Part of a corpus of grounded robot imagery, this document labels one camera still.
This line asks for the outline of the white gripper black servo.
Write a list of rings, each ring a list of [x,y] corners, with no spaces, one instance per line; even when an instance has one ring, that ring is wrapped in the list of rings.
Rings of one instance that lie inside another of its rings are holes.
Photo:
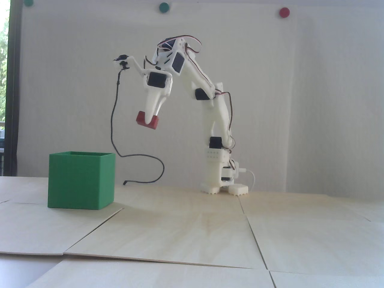
[[[167,71],[157,69],[143,70],[143,84],[147,93],[145,101],[145,124],[149,125],[171,94],[173,76]]]

